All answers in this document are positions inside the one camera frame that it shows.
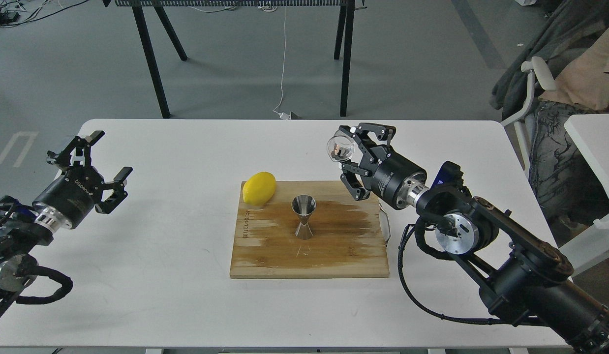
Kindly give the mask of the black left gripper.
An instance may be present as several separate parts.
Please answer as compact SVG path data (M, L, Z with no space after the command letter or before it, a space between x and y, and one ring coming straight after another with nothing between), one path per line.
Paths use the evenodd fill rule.
M47 152L46 162L64 174L34 199L34 209L39 212L35 224L48 230L75 229L93 207L97 213L110 214L127 197L126 179L133 168L122 168L109 183L103 183L97 170L74 170L92 167L91 147L105 134L96 130L84 137L74 135L59 153ZM102 200L108 190L111 195Z

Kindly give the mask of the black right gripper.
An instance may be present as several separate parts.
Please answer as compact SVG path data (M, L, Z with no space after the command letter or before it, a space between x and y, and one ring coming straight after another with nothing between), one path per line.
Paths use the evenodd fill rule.
M426 171L395 152L390 145L396 128L376 123L341 125L337 136L346 137L361 151L360 163L340 163L340 180L355 200L366 200L374 193L395 210L409 206L407 180L426 181Z

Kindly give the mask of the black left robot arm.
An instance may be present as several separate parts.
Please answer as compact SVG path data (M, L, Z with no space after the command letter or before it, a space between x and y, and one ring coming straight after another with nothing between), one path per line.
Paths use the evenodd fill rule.
M75 135L63 150L48 151L47 162L60 175L32 205L8 195L0 199L0 318L12 304L51 304L68 295L71 278L39 265L30 252L48 246L59 229L75 229L92 210L111 213L127 197L133 168L105 182L91 163L91 148L104 134Z

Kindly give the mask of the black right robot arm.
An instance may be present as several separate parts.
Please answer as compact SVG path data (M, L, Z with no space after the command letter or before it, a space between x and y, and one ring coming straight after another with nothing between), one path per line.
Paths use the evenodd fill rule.
M461 130L428 133L397 152L396 128L376 123L342 125L329 140L329 156L342 168L341 179L356 200L376 195L418 218L401 237L397 270L402 287L420 309L441 320L473 325L536 325L551 328L578 354L609 354L609 309L570 281L574 267L561 251L539 239L464 184L459 162L473 162L472 180L494 184L498 177L489 148L464 138ZM460 268L479 287L490 318L456 318L424 307L403 274L405 247L417 247Z

